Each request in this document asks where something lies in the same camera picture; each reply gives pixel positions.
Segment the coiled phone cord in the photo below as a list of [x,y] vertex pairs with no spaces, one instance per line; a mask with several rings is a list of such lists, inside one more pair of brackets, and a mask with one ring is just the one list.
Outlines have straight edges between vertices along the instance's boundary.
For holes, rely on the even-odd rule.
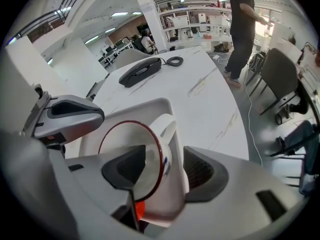
[[167,61],[165,61],[163,58],[160,58],[164,61],[164,64],[162,65],[169,65],[171,67],[179,67],[183,62],[184,58],[182,57],[171,57]]

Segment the white mug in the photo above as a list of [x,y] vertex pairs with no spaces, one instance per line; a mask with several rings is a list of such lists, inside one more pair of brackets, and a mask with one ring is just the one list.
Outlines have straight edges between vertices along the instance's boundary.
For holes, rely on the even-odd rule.
[[136,120],[121,121],[104,136],[99,154],[117,152],[123,155],[132,147],[145,145],[145,167],[133,187],[136,202],[152,196],[169,174],[172,164],[169,143],[176,126],[175,118],[165,113],[149,126]]

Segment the black pants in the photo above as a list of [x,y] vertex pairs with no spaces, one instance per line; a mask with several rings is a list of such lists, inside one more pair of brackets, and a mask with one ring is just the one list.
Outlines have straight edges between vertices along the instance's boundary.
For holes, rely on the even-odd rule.
[[227,72],[231,72],[231,79],[238,79],[241,70],[245,67],[250,59],[254,41],[244,36],[232,36],[234,50],[231,53],[228,64],[225,66]]
[[290,104],[290,111],[305,115],[309,108],[309,104],[305,98],[308,94],[300,81],[298,81],[298,87],[295,92],[300,97],[300,102],[298,105]]

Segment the metal railing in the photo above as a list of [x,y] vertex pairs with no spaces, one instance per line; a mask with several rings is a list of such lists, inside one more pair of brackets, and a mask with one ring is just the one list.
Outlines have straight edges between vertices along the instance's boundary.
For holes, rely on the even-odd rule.
[[24,36],[28,36],[30,41],[33,43],[44,34],[61,26],[65,23],[70,10],[76,1],[77,0],[62,0],[58,9],[49,11],[31,21],[20,29],[19,32],[11,38],[9,43]]

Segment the jeans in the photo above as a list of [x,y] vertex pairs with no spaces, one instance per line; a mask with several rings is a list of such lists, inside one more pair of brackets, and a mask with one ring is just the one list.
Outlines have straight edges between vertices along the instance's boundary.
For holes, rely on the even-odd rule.
[[231,53],[228,64],[225,66],[227,72],[231,72],[230,78],[236,80],[240,77],[241,70],[250,59],[254,40],[244,36],[232,36],[234,50]]
[[[304,138],[310,136],[314,132],[314,128],[309,121],[303,121],[293,132],[291,132],[285,139],[285,146],[290,147]],[[304,156],[304,172],[312,175],[315,160],[318,154],[319,136],[309,140],[303,145],[305,149]]]
[[305,94],[306,90],[300,81],[298,81],[298,87],[295,92],[300,97],[300,102],[298,105],[290,104],[290,111],[305,115],[308,112],[309,104],[305,98],[305,95],[307,95]]

